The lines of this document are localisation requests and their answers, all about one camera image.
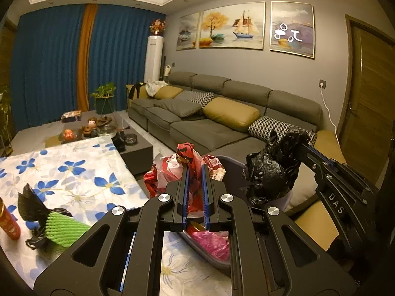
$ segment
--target orange curtain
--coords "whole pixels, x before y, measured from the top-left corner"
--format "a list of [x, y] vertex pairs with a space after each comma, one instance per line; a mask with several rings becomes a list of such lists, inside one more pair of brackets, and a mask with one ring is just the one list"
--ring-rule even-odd
[[78, 110], [89, 111], [88, 99], [88, 61], [89, 46], [95, 21], [97, 4], [87, 4], [82, 20], [79, 38], [78, 64], [77, 64], [77, 104]]

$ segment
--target metal screw cap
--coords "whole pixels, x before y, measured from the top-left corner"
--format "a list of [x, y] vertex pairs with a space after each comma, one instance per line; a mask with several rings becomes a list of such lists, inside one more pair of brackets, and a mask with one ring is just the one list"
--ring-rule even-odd
[[162, 203], [165, 203], [171, 199], [171, 196], [169, 194], [161, 194], [158, 196], [158, 199], [159, 201], [162, 201]]
[[233, 200], [233, 196], [231, 194], [224, 194], [221, 196], [221, 200], [226, 203], [229, 203], [230, 201]]
[[280, 210], [277, 207], [269, 207], [267, 209], [267, 213], [272, 216], [277, 216], [280, 213]]
[[125, 211], [125, 209], [123, 207], [115, 206], [111, 212], [113, 213], [113, 215], [119, 216], [119, 215], [122, 215], [124, 213], [124, 211]]

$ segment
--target painting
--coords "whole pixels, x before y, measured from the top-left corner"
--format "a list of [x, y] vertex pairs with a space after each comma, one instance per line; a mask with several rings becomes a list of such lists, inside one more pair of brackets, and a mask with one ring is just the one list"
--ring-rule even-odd
[[272, 1], [270, 50], [314, 59], [314, 10], [311, 4]]
[[198, 32], [200, 13], [189, 14], [180, 18], [177, 50], [194, 49]]
[[206, 10], [199, 48], [263, 50], [265, 2], [235, 4]]

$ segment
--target gray coffee table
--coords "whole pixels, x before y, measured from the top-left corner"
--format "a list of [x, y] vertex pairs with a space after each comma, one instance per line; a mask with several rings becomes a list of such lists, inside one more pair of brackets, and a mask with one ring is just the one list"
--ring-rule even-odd
[[[115, 119], [117, 123], [120, 124], [118, 127], [122, 127], [124, 124], [128, 125], [128, 123], [124, 122], [122, 117], [116, 112], [108, 116]], [[96, 114], [95, 111], [83, 112], [81, 113], [81, 121], [66, 122], [63, 124], [63, 130], [79, 129], [82, 126], [86, 126], [88, 125], [88, 119], [91, 117], [100, 118], [100, 115]], [[125, 146], [126, 151], [120, 152], [126, 166], [134, 176], [147, 172], [151, 169], [154, 160], [152, 144], [131, 127], [129, 129], [125, 129], [124, 132], [125, 134], [134, 133], [137, 136], [137, 143], [135, 145]]]

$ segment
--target blue curtain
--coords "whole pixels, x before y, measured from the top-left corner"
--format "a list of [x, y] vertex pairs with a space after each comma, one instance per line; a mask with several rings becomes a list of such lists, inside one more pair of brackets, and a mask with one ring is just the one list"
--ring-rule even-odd
[[[115, 108], [126, 108], [126, 84], [144, 80], [149, 25], [165, 15], [129, 6], [100, 4], [90, 40], [88, 65], [89, 94], [114, 82]], [[89, 97], [90, 109], [94, 99]]]
[[11, 59], [16, 130], [59, 120], [77, 108], [76, 79], [84, 4], [21, 16]]

